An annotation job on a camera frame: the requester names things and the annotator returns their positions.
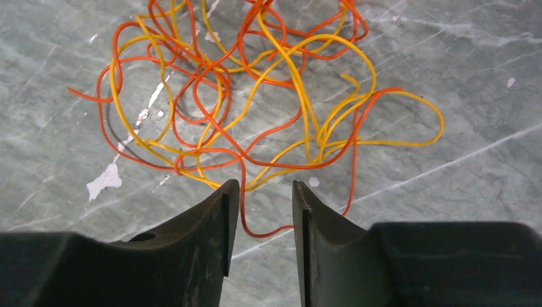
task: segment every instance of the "electrical wire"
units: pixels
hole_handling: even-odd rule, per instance
[[[95,89],[96,95],[91,96],[73,88],[68,88],[70,93],[97,103],[100,130],[104,135],[106,143],[115,150],[117,154],[153,169],[172,171],[179,176],[185,176],[193,180],[204,182],[214,189],[218,188],[221,183],[208,178],[205,175],[205,171],[239,163],[241,172],[240,211],[243,228],[251,237],[265,238],[275,235],[282,230],[291,228],[292,225],[283,225],[267,233],[256,233],[252,231],[251,227],[247,224],[246,219],[246,192],[256,190],[277,176],[304,169],[320,169],[329,166],[339,160],[347,149],[351,147],[353,152],[352,179],[348,201],[345,210],[342,212],[342,215],[345,216],[352,206],[356,179],[357,147],[359,145],[426,146],[434,143],[442,135],[444,131],[444,117],[438,108],[431,102],[420,96],[405,92],[401,88],[392,87],[381,90],[376,88],[376,70],[370,59],[356,44],[368,35],[368,25],[356,10],[352,0],[338,1],[338,12],[324,20],[322,23],[315,25],[307,32],[287,27],[282,17],[272,8],[273,0],[245,0],[245,2],[249,3],[251,7],[245,14],[237,38],[229,49],[222,44],[213,30],[207,15],[206,1],[201,0],[200,2],[201,18],[205,24],[205,29],[208,31],[218,49],[222,52],[222,56],[218,59],[211,59],[204,52],[199,50],[196,32],[196,14],[194,13],[194,7],[191,0],[183,0],[180,3],[176,3],[175,0],[170,0],[168,10],[164,10],[158,4],[157,0],[149,0],[147,7],[148,14],[136,15],[134,21],[124,22],[118,26],[114,32],[112,41],[111,62],[98,75]],[[181,37],[181,31],[177,22],[177,15],[181,11],[184,12],[184,10],[188,13],[190,20],[190,43],[183,40]],[[352,16],[353,20],[352,34],[349,38],[343,38],[339,36],[339,34],[343,30],[345,18],[349,14]],[[252,25],[254,24],[258,26],[259,30],[252,28]],[[363,29],[361,34],[358,33],[359,26]],[[334,27],[333,32],[317,34],[317,32],[330,27]],[[126,42],[120,43],[121,34],[128,28],[137,28],[142,34],[128,39]],[[273,31],[280,32],[281,37],[276,38],[273,35]],[[244,38],[247,35],[257,35],[264,38],[270,42],[273,47],[263,51],[260,55],[256,56],[254,60],[249,61],[246,58],[244,50]],[[295,38],[299,43],[286,43],[288,38]],[[143,55],[127,58],[121,56],[128,47],[139,42],[147,43]],[[308,49],[307,45],[309,43],[318,43],[319,46],[314,49]],[[335,47],[338,45],[342,45],[342,49],[334,51],[331,55],[323,55],[324,51],[330,47],[336,49]],[[171,58],[166,59],[164,51],[167,51],[171,55]],[[341,74],[343,79],[352,83],[355,90],[342,101],[339,101],[325,116],[325,119],[321,121],[313,109],[311,99],[309,98],[301,76],[304,73],[309,60],[330,61],[341,57],[347,51],[353,51],[367,66],[371,75],[369,88],[366,92],[360,93],[361,85],[353,77]],[[297,60],[294,58],[299,57],[300,64],[299,66],[296,66]],[[230,62],[236,66],[231,68],[225,67],[223,63],[226,60],[230,60]],[[124,112],[123,104],[126,104],[126,102],[121,102],[120,99],[124,79],[123,65],[135,61],[149,61],[159,67],[160,81],[164,85],[167,101],[169,102],[169,111],[166,112],[166,124],[154,139],[141,138],[139,136],[139,128],[134,129],[132,127]],[[268,62],[266,69],[260,70],[256,68],[264,61]],[[286,65],[288,72],[290,73],[290,78],[288,80],[281,81],[269,76],[269,74],[280,64]],[[193,69],[190,70],[182,67],[192,67]],[[176,93],[174,93],[170,88],[170,85],[168,85],[166,70],[179,72],[188,77],[188,81]],[[226,123],[226,118],[229,115],[229,110],[233,103],[233,76],[243,73],[246,73],[254,79],[254,85],[247,97],[242,111],[229,123]],[[110,97],[103,97],[102,92],[100,91],[100,86],[106,75],[108,75],[107,79],[111,89]],[[201,83],[217,92],[216,102],[214,106],[210,108],[210,111],[207,110],[208,107],[203,105],[197,93]],[[243,120],[244,116],[251,108],[254,95],[261,84],[269,84],[295,91],[299,101],[299,109],[286,123],[261,133],[254,138],[249,146],[242,148],[238,141],[235,140],[228,131],[231,131],[235,125]],[[203,115],[201,118],[190,118],[190,116],[183,114],[179,108],[179,101],[181,97],[188,95],[187,91],[190,86],[192,87],[191,92],[194,104]],[[401,95],[428,106],[435,112],[439,121],[439,128],[435,136],[430,140],[421,142],[362,139],[359,136],[359,130],[371,108],[382,95]],[[128,135],[134,139],[134,144],[151,153],[152,156],[162,163],[162,165],[148,162],[138,157],[132,150],[128,150],[128,153],[126,153],[111,141],[104,125],[103,104],[113,104],[115,106],[120,121],[126,128]],[[352,130],[348,138],[339,141],[331,141],[331,135],[336,131],[337,126],[349,116],[352,117]],[[298,141],[281,150],[270,161],[257,160],[257,158],[250,155],[250,151],[264,138],[291,127],[300,119],[302,120],[303,129]],[[142,118],[138,118],[137,123],[141,123],[142,120]],[[180,123],[183,125],[205,125],[197,143],[190,143],[181,137],[179,132],[179,127],[181,126]],[[170,131],[178,142],[177,144],[165,143],[165,136]],[[225,139],[231,147],[224,148],[214,146],[218,139]],[[278,162],[279,159],[283,158],[284,155],[298,146],[304,147],[306,158],[304,164]],[[316,155],[313,156],[311,155],[311,150],[314,150],[315,148],[317,148],[318,151]],[[203,165],[201,160],[203,155],[219,153],[225,153],[232,158],[229,161],[219,164]],[[186,167],[185,158],[194,159],[195,166]],[[247,163],[263,167],[263,169],[250,180],[247,179]]]

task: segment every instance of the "wire bundle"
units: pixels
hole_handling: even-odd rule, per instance
[[[169,9],[166,11],[158,3],[157,0],[149,0],[148,2],[148,15],[136,15],[135,21],[125,22],[121,24],[115,31],[113,43],[112,43],[112,59],[111,64],[105,67],[98,76],[96,85],[96,96],[90,96],[72,88],[68,90],[79,97],[85,98],[90,101],[94,101],[98,106],[98,114],[100,119],[100,128],[105,140],[117,153],[132,161],[144,164],[145,166],[159,169],[162,171],[173,171],[177,175],[186,176],[194,180],[202,181],[213,188],[218,188],[221,183],[214,182],[209,178],[206,178],[205,171],[209,169],[216,169],[228,166],[230,164],[239,163],[241,168],[241,221],[244,230],[255,238],[265,238],[276,233],[291,228],[292,225],[284,225],[276,228],[268,233],[254,233],[247,225],[245,216],[245,192],[253,191],[266,181],[273,177],[291,173],[302,169],[318,169],[324,168],[335,161],[337,161],[349,147],[352,147],[352,181],[350,187],[350,195],[348,203],[342,215],[347,215],[353,199],[353,191],[355,187],[355,170],[356,170],[356,156],[357,145],[398,145],[398,146],[426,146],[435,142],[443,132],[444,118],[440,111],[429,101],[403,91],[401,88],[384,88],[381,90],[376,89],[376,71],[373,64],[368,57],[355,45],[356,42],[362,40],[368,34],[368,26],[364,19],[360,16],[353,4],[353,0],[340,0],[339,11],[331,18],[323,21],[321,24],[313,27],[308,32],[299,31],[286,27],[286,24],[282,20],[281,16],[271,8],[273,0],[245,0],[251,4],[250,10],[246,13],[241,28],[238,32],[238,36],[233,45],[227,49],[223,46],[221,41],[214,34],[206,14],[205,0],[201,0],[201,16],[205,23],[206,29],[209,35],[212,37],[218,48],[224,54],[219,59],[210,59],[207,55],[203,54],[197,46],[197,33],[196,33],[196,16],[194,13],[194,7],[190,0],[183,0],[177,4],[175,0],[170,0]],[[191,43],[187,43],[182,40],[178,23],[176,21],[176,13],[186,8],[190,17],[191,23]],[[345,23],[346,16],[350,14],[353,18],[352,35],[349,38],[343,38],[338,36],[343,24]],[[274,19],[273,23],[267,17],[271,16]],[[331,34],[316,34],[317,31],[331,25],[333,22],[338,22],[336,30]],[[257,24],[259,31],[251,29],[251,25]],[[127,28],[140,29],[143,34],[141,36],[133,37],[126,42],[119,45],[119,37],[121,33]],[[280,31],[282,33],[281,38],[273,36],[272,31]],[[245,57],[244,50],[244,37],[246,35],[258,35],[266,38],[272,45],[273,49],[269,49],[262,52],[254,61],[249,62]],[[288,37],[296,37],[302,39],[302,41],[296,45],[286,43]],[[131,56],[122,58],[121,55],[129,46],[136,42],[148,42],[146,48],[146,54],[141,56]],[[307,45],[311,42],[319,43],[319,47],[315,49],[308,49]],[[330,45],[341,44],[344,47],[332,54],[324,56],[322,51],[328,48]],[[172,57],[171,59],[165,59],[162,51],[168,50]],[[341,74],[341,77],[350,81],[355,90],[350,93],[345,99],[337,103],[327,118],[323,122],[319,122],[307,96],[306,89],[301,80],[301,74],[303,73],[307,61],[310,59],[318,59],[328,61],[336,59],[342,56],[347,51],[352,50],[355,52],[362,61],[368,66],[371,74],[371,85],[369,90],[365,93],[359,93],[360,84],[352,77]],[[238,52],[239,58],[236,58],[233,54]],[[301,64],[297,67],[292,60],[292,56],[301,57]],[[231,60],[237,67],[226,68],[223,62]],[[273,61],[266,70],[259,71],[256,69],[256,65],[266,59],[267,61]],[[155,139],[140,138],[138,130],[134,130],[131,124],[126,119],[125,113],[121,106],[119,94],[123,86],[123,64],[133,61],[151,61],[160,67],[160,78],[164,89],[167,93],[169,100],[169,116],[167,118],[166,126],[162,129],[162,132]],[[179,65],[190,63],[196,68],[194,71],[189,71],[180,67]],[[285,81],[277,80],[269,76],[269,73],[273,71],[279,64],[285,63],[290,71],[291,78]],[[189,80],[185,85],[178,90],[176,95],[173,95],[171,88],[166,82],[166,68],[172,69],[175,72],[185,74]],[[246,73],[254,80],[254,86],[249,94],[246,105],[243,111],[237,115],[233,120],[226,124],[226,117],[232,103],[232,78],[237,73]],[[100,91],[100,86],[104,81],[104,77],[109,75],[109,84],[111,87],[111,96],[103,97]],[[200,101],[197,89],[199,85],[203,83],[217,92],[217,101],[214,108],[211,111],[207,111],[206,107]],[[242,148],[236,140],[228,133],[232,127],[234,127],[247,113],[251,104],[252,98],[261,84],[272,84],[274,86],[280,86],[288,89],[295,90],[299,98],[300,107],[298,112],[285,124],[278,127],[274,127],[256,137],[252,143]],[[192,86],[193,101],[197,108],[203,114],[200,119],[191,119],[187,115],[183,114],[178,107],[178,102],[182,96],[187,94],[188,88]],[[410,97],[418,100],[423,104],[429,106],[434,110],[440,122],[440,128],[435,137],[429,141],[420,143],[409,143],[399,141],[375,141],[365,140],[358,136],[358,131],[368,115],[369,111],[375,104],[375,102],[384,94],[395,94]],[[126,127],[126,130],[130,136],[134,139],[134,143],[141,148],[149,151],[156,158],[163,162],[163,166],[152,164],[146,160],[129,155],[120,148],[118,148],[109,139],[104,127],[104,104],[113,103],[122,124]],[[352,131],[347,139],[340,141],[330,141],[330,136],[337,125],[343,121],[348,115],[353,113]],[[257,145],[263,138],[283,130],[291,126],[294,122],[301,118],[304,131],[303,136],[299,141],[291,144],[281,152],[279,152],[271,161],[259,161],[249,155],[249,152]],[[184,140],[178,132],[180,121],[183,121],[183,125],[201,125],[205,124],[205,129],[199,138],[198,143],[189,143]],[[171,131],[176,140],[180,144],[169,145],[163,142],[164,136]],[[232,146],[229,148],[220,148],[213,146],[219,138],[225,138]],[[286,164],[277,162],[284,154],[290,150],[304,146],[306,163],[305,164]],[[310,148],[316,146],[318,153],[315,156],[311,155]],[[209,153],[227,153],[232,158],[227,162],[212,165],[202,165],[200,157],[203,154]],[[168,155],[173,155],[175,159],[168,159]],[[185,167],[185,158],[195,159],[196,167]],[[247,172],[245,170],[245,163],[255,164],[257,166],[265,167],[262,172],[256,175],[251,181],[247,182]],[[268,174],[270,169],[280,169]]]

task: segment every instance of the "white speck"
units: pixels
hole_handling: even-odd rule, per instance
[[[215,33],[215,36],[217,37],[218,41],[221,42],[220,37],[219,37],[219,34],[216,33],[216,32],[213,32],[213,33]],[[205,35],[204,39],[205,39],[205,40],[208,40],[209,42],[214,42],[214,41],[215,41],[209,32],[207,32],[207,34]]]
[[[170,175],[166,176],[162,181],[160,181],[160,183],[158,184],[158,186],[156,187],[156,189],[152,190],[151,193],[154,193],[159,187],[161,187],[162,185],[165,184],[165,182],[169,179],[169,177],[171,177]]]
[[[88,42],[91,43],[91,42],[94,42],[95,39],[98,38],[98,35],[97,34],[94,34],[91,38],[88,39]]]
[[[316,177],[309,178],[309,185],[311,187],[318,187],[320,185],[320,181]]]
[[[152,93],[151,98],[149,99],[148,107],[144,108],[143,110],[141,110],[141,112],[139,112],[139,115],[137,116],[137,121],[135,122],[136,126],[139,126],[139,124],[143,120],[147,119],[147,117],[149,116],[149,110],[151,109],[152,105],[156,102],[156,100],[158,100],[158,96],[160,95],[160,92],[163,89],[164,89],[164,83],[160,83],[156,86],[156,90],[154,91],[154,93]]]
[[[160,186],[164,185],[165,182],[169,179],[169,177],[170,177],[169,175],[166,176],[162,181],[160,181],[160,183],[158,184],[158,186],[160,187]]]
[[[508,79],[508,83],[506,83],[506,87],[509,88],[510,86],[514,85],[514,82],[516,82],[516,79],[514,78]]]
[[[139,133],[139,130],[134,130],[134,132],[135,132],[135,134],[138,134],[138,133]],[[128,137],[126,138],[126,140],[122,141],[122,143],[118,143],[118,144],[117,144],[117,149],[118,149],[119,151],[123,152],[123,151],[124,151],[124,148],[126,148],[126,145],[127,145],[129,142],[133,141],[133,140],[134,140],[134,137],[133,137],[131,134],[129,134]]]

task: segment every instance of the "white paint stain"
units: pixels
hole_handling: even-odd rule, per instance
[[[169,177],[171,177],[171,176],[169,176],[169,175],[166,176],[162,181],[160,181],[160,183],[158,184],[158,186],[160,187],[160,186],[164,185],[165,182],[169,179]]]
[[[141,110],[139,113],[139,116],[137,117],[137,121],[135,122],[136,126],[139,126],[141,122],[148,117],[149,110],[152,107],[152,105],[158,100],[158,96],[160,95],[160,92],[164,89],[164,83],[160,83],[157,85],[156,90],[154,93],[152,93],[151,98],[149,99],[148,107]],[[134,137],[131,134],[128,134],[128,137],[126,140],[122,141],[121,143],[117,144],[117,149],[120,152],[123,152],[126,148],[126,145],[134,140]],[[108,165],[105,169],[105,171],[98,176],[98,178],[94,179],[94,181],[89,182],[86,187],[88,189],[88,201],[95,200],[96,197],[106,188],[106,187],[120,187],[122,185],[122,179],[120,178],[118,174],[118,166],[117,166],[117,160],[120,157],[120,154],[117,153],[115,158],[113,159],[112,163]]]
[[[209,9],[209,12],[207,12],[207,18],[211,17],[211,14],[213,13],[213,11],[219,5],[219,2],[220,2],[220,0],[215,0],[215,2],[213,2],[213,4],[211,4],[211,8]]]
[[[211,8],[207,11],[207,18],[211,17],[211,14],[214,12],[214,10],[219,5],[219,2],[220,2],[220,0],[215,0],[215,2],[213,2],[213,4],[211,4]],[[217,37],[218,41],[220,42],[221,40],[220,40],[219,34],[216,33],[216,32],[213,32],[213,33],[215,33],[215,36]],[[207,32],[207,34],[205,34],[204,39],[208,40],[209,42],[214,42],[215,41],[209,32]]]
[[[309,178],[309,185],[311,187],[318,187],[320,185],[320,180],[318,180],[316,177],[311,177]]]
[[[508,83],[506,83],[506,87],[509,88],[510,86],[514,85],[515,82],[516,82],[516,79],[514,78],[508,79]]]
[[[219,37],[219,34],[218,34],[217,32],[213,32],[213,33],[215,33],[215,36],[217,37],[217,40],[218,40],[219,42],[221,42],[220,37]],[[209,42],[214,42],[214,41],[215,41],[209,32],[207,32],[207,34],[205,35],[204,39],[205,39],[205,40],[208,40]]]
[[[144,108],[143,110],[141,110],[141,112],[139,112],[139,115],[137,116],[137,121],[135,122],[136,126],[139,126],[139,124],[141,124],[143,120],[149,117],[149,111],[152,105],[156,102],[156,100],[158,100],[158,96],[160,95],[160,92],[163,89],[164,89],[164,83],[160,83],[157,85],[156,90],[154,91],[154,93],[152,93],[151,98],[149,99],[148,107]]]
[[[95,39],[98,38],[98,35],[97,34],[94,34],[91,38],[88,39],[88,42],[91,43],[91,42],[94,42]]]
[[[117,144],[117,149],[120,152],[123,152],[126,148],[126,145],[134,139],[132,135],[128,135],[128,138],[125,141]],[[105,171],[94,179],[94,181],[86,184],[88,189],[88,201],[95,200],[96,197],[102,192],[106,187],[120,187],[122,185],[122,179],[118,175],[117,160],[120,157],[120,154],[117,153],[113,162],[108,165]]]

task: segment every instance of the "yellow wire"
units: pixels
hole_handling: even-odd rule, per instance
[[[193,46],[191,46],[190,44],[182,41],[182,39],[181,39],[181,37],[179,35],[179,32],[178,32],[178,26],[177,26],[176,19],[175,19],[175,14],[174,14],[178,10],[181,10],[185,5],[186,5],[186,0],[183,0],[179,5],[174,5],[174,0],[170,0],[170,9],[167,12],[164,12],[164,14],[156,15],[156,17],[167,18],[167,16],[170,16],[171,17],[171,23],[173,25],[174,42],[177,43],[179,46],[183,47],[186,50],[194,51]],[[205,0],[201,0],[201,10],[202,10],[203,21],[204,21],[204,23],[206,25],[206,28],[207,28],[210,36],[213,38],[213,40],[217,44],[218,48],[222,52],[227,53],[227,50],[224,48],[223,44],[221,44],[219,39],[214,34],[214,31],[213,31],[213,29],[212,29],[212,27],[211,27],[211,25],[210,25],[210,23],[208,21],[208,18],[206,16],[206,1]],[[253,100],[254,94],[255,94],[257,88],[259,87],[259,85],[263,81],[265,81],[265,80],[276,81],[275,79],[268,77],[268,74],[278,64],[280,64],[280,63],[282,63],[284,61],[286,63],[286,65],[288,66],[288,69],[289,69],[290,74],[291,74],[292,83],[294,85],[294,88],[295,88],[295,90],[296,90],[296,92],[298,94],[298,98],[299,98],[299,101],[300,101],[300,108],[302,110],[303,124],[304,124],[304,138],[298,140],[297,142],[294,142],[293,144],[291,144],[290,146],[286,147],[284,150],[279,152],[270,161],[271,163],[274,163],[274,162],[278,161],[282,156],[284,156],[290,150],[292,150],[292,149],[294,149],[294,148],[296,148],[296,147],[298,147],[298,146],[300,146],[302,144],[305,144],[305,154],[306,154],[306,159],[307,159],[307,164],[306,165],[318,164],[318,163],[322,163],[323,161],[326,161],[327,157],[329,155],[331,155],[333,152],[344,148],[344,146],[346,146],[346,143],[348,141],[347,139],[344,139],[344,140],[340,140],[340,141],[329,142],[329,137],[332,134],[332,132],[335,130],[337,125],[341,121],[344,120],[344,118],[346,116],[348,116],[353,111],[355,111],[357,108],[359,108],[361,105],[363,105],[376,90],[376,71],[375,71],[374,66],[372,65],[372,63],[368,59],[368,57],[359,48],[357,48],[354,44],[352,44],[350,41],[345,40],[344,38],[341,38],[340,36],[338,36],[338,33],[340,32],[340,30],[343,27],[343,24],[344,24],[344,21],[345,21],[345,15],[346,15],[346,8],[344,7],[344,5],[342,5],[342,3],[341,3],[341,10],[342,10],[341,19],[340,19],[339,24],[337,25],[337,28],[336,28],[336,30],[334,31],[333,34],[319,34],[319,35],[310,36],[308,38],[305,38],[302,42],[296,44],[292,48],[281,46],[280,43],[276,40],[276,38],[271,34],[271,32],[268,30],[268,28],[266,27],[266,25],[263,22],[263,18],[265,16],[265,13],[262,13],[262,11],[260,10],[258,12],[258,14],[256,15],[256,20],[258,22],[258,25],[259,25],[261,31],[269,39],[269,41],[272,42],[275,49],[270,49],[270,50],[262,52],[253,62],[250,62],[248,64],[249,69],[252,72],[254,72],[255,74],[257,74],[259,76],[259,78],[256,80],[254,86],[252,87],[252,90],[251,90],[251,92],[249,94],[249,97],[247,99],[247,102],[246,102],[245,107],[242,110],[242,112],[230,124],[225,126],[224,130],[231,129],[234,125],[236,125],[246,115],[246,113],[248,112],[248,108],[249,108],[249,106],[250,106],[250,104],[251,104],[251,102]],[[136,15],[135,16],[135,19],[138,22],[138,24],[140,25],[141,29],[143,30],[144,35],[137,36],[135,38],[132,38],[132,39],[126,41],[124,44],[121,45],[121,47],[118,48],[117,52],[118,52],[118,54],[121,54],[128,46],[132,45],[133,43],[142,41],[142,40],[149,41],[152,44],[153,48],[156,50],[156,53],[157,53],[158,58],[159,58],[159,64],[160,64],[160,80],[162,81],[162,84],[164,85],[164,88],[166,89],[167,97],[168,97],[168,100],[169,100],[169,107],[170,107],[170,110],[171,110],[170,113],[169,113],[169,117],[167,119],[166,127],[164,128],[164,130],[162,130],[162,132],[159,134],[159,136],[155,140],[142,139],[131,128],[130,124],[128,123],[128,121],[127,121],[127,119],[126,119],[126,117],[125,117],[125,115],[124,115],[124,113],[122,111],[119,96],[118,96],[119,93],[116,91],[116,87],[117,87],[116,86],[116,78],[115,78],[115,69],[116,69],[115,65],[116,65],[116,62],[115,62],[114,58],[112,58],[111,64],[110,64],[110,67],[109,67],[109,82],[110,82],[110,85],[111,85],[112,98],[113,98],[115,108],[117,109],[117,112],[119,114],[119,117],[121,119],[122,124],[128,130],[128,133],[134,138],[135,143],[137,145],[143,147],[145,150],[149,151],[151,154],[158,157],[160,160],[162,160],[167,165],[172,166],[172,167],[173,167],[174,162],[170,161],[169,159],[165,158],[160,153],[153,150],[152,147],[157,147],[157,148],[160,148],[160,149],[165,150],[167,152],[174,153],[176,155],[184,155],[184,156],[194,157],[196,159],[196,169],[197,169],[197,172],[199,173],[199,176],[196,176],[196,175],[193,175],[193,174],[191,174],[189,172],[186,172],[184,169],[181,169],[180,173],[182,175],[185,175],[185,176],[187,176],[189,178],[192,178],[194,180],[204,182],[204,183],[208,184],[210,187],[213,187],[213,188],[216,189],[221,185],[221,183],[214,182],[214,181],[209,180],[209,179],[207,179],[205,177],[205,174],[203,173],[203,169],[201,167],[201,161],[200,161],[201,153],[197,153],[197,154],[196,153],[187,153],[187,152],[184,152],[183,150],[173,148],[171,146],[164,145],[164,144],[162,144],[160,142],[163,139],[163,137],[165,136],[166,132],[169,130],[169,128],[170,128],[170,126],[171,126],[171,124],[173,122],[175,104],[174,104],[173,95],[171,94],[171,90],[169,89],[169,86],[167,85],[165,77],[164,77],[165,76],[165,71],[166,71],[166,61],[164,60],[163,54],[162,54],[158,44],[156,43],[157,40],[166,40],[166,37],[164,37],[162,35],[152,35],[149,32],[147,26],[143,22],[143,19],[149,19],[149,18],[150,18],[149,15]],[[317,118],[316,118],[316,116],[314,114],[314,111],[313,111],[313,108],[312,108],[312,105],[311,105],[311,101],[310,101],[310,99],[307,96],[307,93],[305,91],[301,76],[300,76],[300,74],[298,72],[298,68],[295,66],[295,64],[293,63],[293,61],[292,61],[292,59],[290,57],[292,54],[301,54],[301,51],[299,51],[300,48],[302,48],[303,46],[307,45],[308,43],[316,41],[316,40],[325,40],[325,42],[321,46],[311,50],[311,52],[313,52],[313,53],[320,52],[320,51],[324,50],[326,47],[328,47],[332,42],[342,43],[345,46],[347,46],[348,48],[352,49],[355,53],[357,53],[366,62],[367,66],[369,68],[369,72],[371,74],[371,85],[369,87],[369,90],[367,92],[363,93],[363,94],[358,94],[359,91],[360,91],[360,84],[355,79],[353,79],[352,77],[350,77],[350,76],[348,76],[346,74],[341,74],[342,78],[345,78],[346,80],[348,80],[348,81],[350,81],[350,82],[352,82],[354,84],[355,90],[352,93],[350,93],[346,98],[344,98],[342,101],[340,101],[337,105],[335,105],[333,107],[333,109],[328,114],[328,117],[326,117],[325,121],[322,123],[321,126],[319,125],[318,120],[317,120]],[[279,59],[275,60],[264,72],[260,72],[259,70],[253,68],[265,56],[268,56],[268,55],[270,55],[271,53],[273,53],[275,51],[277,51],[281,55],[281,57]],[[212,63],[212,60],[209,59],[208,57],[206,57],[204,54],[202,54],[201,56],[203,57],[203,60],[206,63],[202,63],[201,59],[199,59],[197,56],[191,56],[189,53],[187,53],[187,55],[188,55],[189,59],[191,59],[193,62],[198,63],[198,64],[209,65],[210,63]],[[233,73],[233,72],[243,72],[243,71],[245,71],[245,68],[242,67],[242,62],[239,59],[237,59],[233,55],[231,55],[229,57],[229,59],[232,60],[237,65],[240,65],[240,67],[238,67],[238,68],[227,68],[226,70],[228,72]],[[217,84],[217,90],[218,90],[218,97],[217,97],[217,104],[216,104],[216,107],[215,107],[215,111],[212,113],[212,118],[216,118],[216,116],[218,115],[219,110],[221,108],[221,104],[222,104],[222,100],[223,100],[222,83],[220,82],[220,78],[219,78],[218,74],[221,73],[221,72],[224,72],[224,71],[223,71],[223,69],[221,69],[219,67],[215,67],[215,68],[212,68],[212,72],[215,75],[217,75],[216,84]],[[419,143],[403,142],[403,141],[380,141],[380,140],[372,141],[372,140],[362,140],[360,137],[357,137],[355,144],[357,144],[357,145],[426,146],[426,145],[434,143],[442,135],[442,133],[444,131],[444,117],[442,116],[442,113],[431,102],[429,102],[429,101],[427,101],[427,100],[425,100],[425,99],[423,99],[423,98],[421,98],[421,97],[419,97],[417,95],[414,95],[414,94],[411,94],[411,93],[408,93],[408,92],[405,92],[405,91],[394,91],[394,92],[389,92],[389,93],[390,94],[396,94],[396,95],[403,95],[403,96],[406,96],[406,97],[409,97],[409,98],[413,98],[413,99],[418,100],[419,102],[421,102],[423,104],[426,104],[428,107],[430,107],[435,112],[435,114],[437,115],[437,118],[439,120],[439,130],[438,130],[437,134],[431,140],[425,141],[425,142],[419,142]],[[310,133],[309,119],[310,119],[310,121],[311,121],[311,123],[313,125],[314,134]],[[212,124],[208,123],[207,126],[205,127],[202,135],[199,138],[199,141],[198,141],[198,144],[197,144],[197,147],[196,147],[197,149],[202,148],[203,140],[205,139],[206,135],[208,134],[208,132],[209,132],[209,130],[211,128],[212,128]],[[215,135],[209,140],[209,142],[205,146],[203,146],[203,148],[210,148],[212,146],[212,144],[220,136],[221,136],[220,132],[216,132]],[[318,154],[313,158],[311,158],[310,152],[309,152],[310,142],[312,142],[312,141],[314,141],[316,143],[316,145],[318,145],[318,148],[319,148],[318,149]],[[268,166],[268,167],[264,168],[263,171],[258,173],[246,185],[245,190],[246,191],[253,191],[253,190],[257,189],[259,186],[263,185],[265,182],[269,181],[271,178],[274,178],[276,176],[283,175],[283,174],[286,174],[286,173],[292,173],[294,171],[297,171],[297,169],[282,169],[280,171],[276,171],[274,173],[271,173],[270,175],[267,175],[267,176],[263,177],[264,174],[270,168],[271,167]]]

